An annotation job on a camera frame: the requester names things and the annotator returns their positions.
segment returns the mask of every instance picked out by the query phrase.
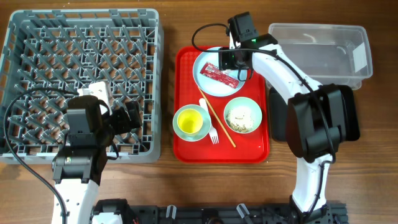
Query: wood surface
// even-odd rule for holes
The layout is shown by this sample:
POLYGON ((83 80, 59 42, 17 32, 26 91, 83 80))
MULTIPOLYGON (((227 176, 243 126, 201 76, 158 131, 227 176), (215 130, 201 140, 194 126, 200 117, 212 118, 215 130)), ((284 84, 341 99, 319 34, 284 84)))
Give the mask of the wood surface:
MULTIPOLYGON (((329 172, 328 200, 347 203, 350 223, 398 223, 398 3, 371 0, 61 1, 0 0, 0 43, 18 9, 154 8, 165 31, 162 72, 162 155, 154 164, 107 165, 98 199, 131 205, 260 205, 288 202, 296 160, 285 143, 271 141, 256 165, 190 165, 172 152, 175 56, 198 27, 250 11, 260 34, 273 22, 349 24, 368 33, 373 76, 355 91, 361 138, 345 142, 329 172)), ((225 45, 220 28, 204 30, 198 45, 225 45)), ((32 166, 51 181, 49 165, 32 166)), ((21 166, 0 164, 0 223, 50 223, 52 193, 21 166)))

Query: chopsticks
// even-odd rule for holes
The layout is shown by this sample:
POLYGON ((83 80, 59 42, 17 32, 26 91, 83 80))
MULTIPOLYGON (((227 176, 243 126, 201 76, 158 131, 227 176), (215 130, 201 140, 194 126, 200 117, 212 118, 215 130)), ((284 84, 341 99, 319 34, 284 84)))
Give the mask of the chopsticks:
POLYGON ((203 98, 206 100, 207 105, 210 107, 211 111, 213 112, 214 116, 216 117, 218 123, 220 124, 220 126, 223 128, 224 133, 226 134, 226 136, 228 137, 229 141, 231 142, 233 147, 236 147, 235 142, 231 139, 231 136, 229 136, 228 132, 226 131, 223 123, 220 121, 220 119, 218 118, 216 112, 214 111, 213 107, 211 106, 210 102, 207 100, 207 97, 205 96, 205 94, 203 93, 203 91, 198 87, 201 95, 203 96, 203 98))

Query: red tray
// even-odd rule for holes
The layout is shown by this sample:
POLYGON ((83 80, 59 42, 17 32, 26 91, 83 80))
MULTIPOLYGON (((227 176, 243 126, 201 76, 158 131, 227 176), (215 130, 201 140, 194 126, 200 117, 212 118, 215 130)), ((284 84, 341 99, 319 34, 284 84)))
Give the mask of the red tray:
MULTIPOLYGON (((199 99, 202 98, 202 95, 193 80, 192 68, 195 59, 200 53, 200 51, 193 47, 184 47, 176 56, 174 113, 185 105, 199 105, 199 99)), ((269 153, 265 79, 254 73, 253 77, 246 81, 242 89, 235 94, 226 97, 215 97, 206 94, 206 97, 235 142, 236 148, 232 146, 222 127, 210 110, 211 121, 213 126, 217 129, 220 143, 212 144, 208 135, 200 141, 187 142, 180 139, 174 133, 174 154, 177 159, 187 163, 219 164, 248 164, 264 161, 269 153), (230 130, 223 118, 225 105, 238 96, 245 96, 253 99, 261 108, 261 125, 252 133, 235 133, 230 130)))

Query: clear plastic container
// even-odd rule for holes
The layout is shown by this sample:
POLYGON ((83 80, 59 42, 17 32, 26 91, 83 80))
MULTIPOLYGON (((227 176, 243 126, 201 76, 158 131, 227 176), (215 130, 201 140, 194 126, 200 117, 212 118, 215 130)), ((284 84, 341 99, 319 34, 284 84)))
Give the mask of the clear plastic container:
POLYGON ((361 26, 274 23, 268 33, 293 63, 322 84, 358 89, 373 74, 368 36, 361 26))

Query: fork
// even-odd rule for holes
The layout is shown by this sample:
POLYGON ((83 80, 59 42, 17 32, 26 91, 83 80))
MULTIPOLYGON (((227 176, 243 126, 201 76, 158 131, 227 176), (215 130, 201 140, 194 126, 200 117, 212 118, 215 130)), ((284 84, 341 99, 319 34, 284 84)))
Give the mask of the fork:
MULTIPOLYGON (((203 108, 203 109, 205 109, 205 111, 207 111, 207 113, 209 113, 209 109, 207 108, 207 103, 206 103, 206 100, 205 99, 203 99, 203 98, 201 98, 200 100, 199 100, 199 105, 203 108)), ((211 139, 211 141, 212 141, 212 143, 213 144, 218 144, 219 142, 218 142, 218 133, 217 133, 217 130, 213 127, 213 125, 211 124, 211 120, 210 120, 210 131, 209 131, 209 136, 210 136, 210 139, 211 139)))

